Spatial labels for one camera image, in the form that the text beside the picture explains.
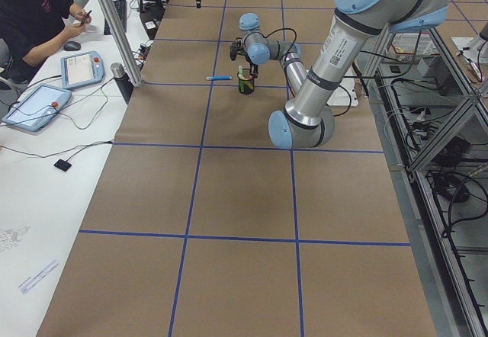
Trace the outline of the blue highlighter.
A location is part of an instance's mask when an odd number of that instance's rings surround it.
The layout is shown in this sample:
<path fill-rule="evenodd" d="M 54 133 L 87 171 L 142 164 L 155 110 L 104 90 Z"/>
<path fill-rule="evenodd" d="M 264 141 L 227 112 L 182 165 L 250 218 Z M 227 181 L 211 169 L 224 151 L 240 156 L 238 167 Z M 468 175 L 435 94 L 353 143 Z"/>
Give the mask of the blue highlighter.
<path fill-rule="evenodd" d="M 209 82 L 221 82 L 221 81 L 231 81 L 233 77 L 231 75 L 212 75 L 206 77 Z"/>

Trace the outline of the black mesh pen cup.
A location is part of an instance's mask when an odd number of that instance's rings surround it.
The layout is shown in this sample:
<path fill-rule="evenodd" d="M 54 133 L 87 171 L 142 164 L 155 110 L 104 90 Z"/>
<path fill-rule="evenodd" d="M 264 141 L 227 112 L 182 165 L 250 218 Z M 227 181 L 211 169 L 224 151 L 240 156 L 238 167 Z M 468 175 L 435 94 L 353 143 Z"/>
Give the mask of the black mesh pen cup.
<path fill-rule="evenodd" d="M 243 68 L 244 76 L 246 77 L 244 80 L 239 79 L 238 73 L 238 91 L 240 94 L 243 95 L 250 95 L 255 90 L 255 79 L 249 74 L 250 68 Z"/>

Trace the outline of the dark water bottle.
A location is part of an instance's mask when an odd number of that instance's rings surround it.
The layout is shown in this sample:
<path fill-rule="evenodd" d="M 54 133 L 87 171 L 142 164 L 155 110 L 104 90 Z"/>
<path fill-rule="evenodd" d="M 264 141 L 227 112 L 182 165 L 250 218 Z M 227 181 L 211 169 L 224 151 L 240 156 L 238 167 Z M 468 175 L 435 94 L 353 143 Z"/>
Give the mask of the dark water bottle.
<path fill-rule="evenodd" d="M 133 84 L 131 83 L 127 72 L 121 63 L 112 63 L 110 68 L 122 98 L 126 104 L 129 104 L 133 93 Z"/>

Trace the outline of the grey computer mouse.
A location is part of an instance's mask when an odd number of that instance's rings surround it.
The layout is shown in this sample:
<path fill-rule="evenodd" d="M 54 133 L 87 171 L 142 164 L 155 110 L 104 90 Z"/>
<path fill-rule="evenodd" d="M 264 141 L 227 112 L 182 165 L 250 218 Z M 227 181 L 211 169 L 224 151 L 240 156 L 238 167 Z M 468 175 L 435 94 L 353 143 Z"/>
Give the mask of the grey computer mouse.
<path fill-rule="evenodd" d="M 63 49 L 65 51 L 69 51 L 69 52 L 79 51 L 81 48 L 82 48 L 81 44 L 77 41 L 74 41 L 74 40 L 69 40 L 69 41 L 65 42 L 63 45 Z"/>

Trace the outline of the upper teach pendant tablet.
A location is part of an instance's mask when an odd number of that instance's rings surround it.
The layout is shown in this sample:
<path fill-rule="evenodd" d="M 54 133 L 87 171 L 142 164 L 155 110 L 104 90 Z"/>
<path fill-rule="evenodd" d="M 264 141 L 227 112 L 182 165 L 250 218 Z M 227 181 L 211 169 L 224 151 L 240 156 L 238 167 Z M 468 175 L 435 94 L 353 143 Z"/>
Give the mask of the upper teach pendant tablet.
<path fill-rule="evenodd" d="M 96 51 L 64 56 L 60 59 L 62 87 L 76 89 L 104 79 L 104 64 Z"/>

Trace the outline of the teach pendant tablet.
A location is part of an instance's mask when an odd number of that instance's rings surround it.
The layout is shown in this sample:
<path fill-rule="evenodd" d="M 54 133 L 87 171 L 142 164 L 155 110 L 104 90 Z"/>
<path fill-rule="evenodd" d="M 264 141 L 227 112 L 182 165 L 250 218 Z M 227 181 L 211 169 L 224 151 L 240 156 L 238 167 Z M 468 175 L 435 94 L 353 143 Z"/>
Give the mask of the teach pendant tablet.
<path fill-rule="evenodd" d="M 104 64 L 96 51 L 64 56 L 60 59 L 62 87 L 76 89 L 104 79 Z"/>
<path fill-rule="evenodd" d="M 71 98 L 70 90 L 39 85 L 2 118 L 2 123 L 7 127 L 37 132 L 48 125 Z"/>

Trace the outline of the person in black shirt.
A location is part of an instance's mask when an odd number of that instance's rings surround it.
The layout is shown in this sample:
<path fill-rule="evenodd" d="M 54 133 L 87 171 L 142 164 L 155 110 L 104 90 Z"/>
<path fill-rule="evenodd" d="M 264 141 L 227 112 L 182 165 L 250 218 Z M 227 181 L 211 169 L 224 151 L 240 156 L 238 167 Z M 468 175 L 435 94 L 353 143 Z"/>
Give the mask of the person in black shirt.
<path fill-rule="evenodd" d="M 91 22 L 74 0 L 1 0 L 1 38 L 11 55 L 8 77 L 30 81 L 47 58 Z"/>

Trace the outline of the lower teach pendant tablet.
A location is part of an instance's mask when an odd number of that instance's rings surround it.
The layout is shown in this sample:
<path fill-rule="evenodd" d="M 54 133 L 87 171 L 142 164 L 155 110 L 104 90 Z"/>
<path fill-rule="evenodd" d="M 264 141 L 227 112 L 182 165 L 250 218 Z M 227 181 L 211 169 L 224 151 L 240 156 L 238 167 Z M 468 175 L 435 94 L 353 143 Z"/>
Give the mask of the lower teach pendant tablet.
<path fill-rule="evenodd" d="M 2 123 L 7 127 L 37 132 L 48 125 L 71 98 L 70 90 L 39 85 L 2 118 Z"/>

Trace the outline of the small black square puck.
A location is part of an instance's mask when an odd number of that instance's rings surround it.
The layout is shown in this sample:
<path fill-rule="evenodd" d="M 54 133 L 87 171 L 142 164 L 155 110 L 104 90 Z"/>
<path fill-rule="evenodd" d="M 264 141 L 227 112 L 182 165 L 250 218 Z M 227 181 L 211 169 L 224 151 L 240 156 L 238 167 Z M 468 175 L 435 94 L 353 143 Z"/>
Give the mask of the small black square puck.
<path fill-rule="evenodd" d="M 64 160 L 64 159 L 58 159 L 55 163 L 54 163 L 54 166 L 63 171 L 63 172 L 67 172 L 71 167 L 72 167 L 72 164 L 67 161 L 67 160 Z"/>

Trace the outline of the aluminium frame post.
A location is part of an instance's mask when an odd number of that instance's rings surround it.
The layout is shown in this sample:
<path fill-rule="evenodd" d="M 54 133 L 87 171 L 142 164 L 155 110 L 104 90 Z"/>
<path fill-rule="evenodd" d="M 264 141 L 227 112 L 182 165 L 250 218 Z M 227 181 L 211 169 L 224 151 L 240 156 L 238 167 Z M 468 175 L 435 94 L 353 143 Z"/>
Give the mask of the aluminium frame post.
<path fill-rule="evenodd" d="M 127 68 L 127 74 L 134 87 L 140 87 L 143 83 L 142 76 L 137 66 L 133 53 L 124 32 L 122 23 L 116 12 L 113 0 L 98 0 L 104 18 L 108 21 L 112 37 L 115 40 L 119 53 Z"/>

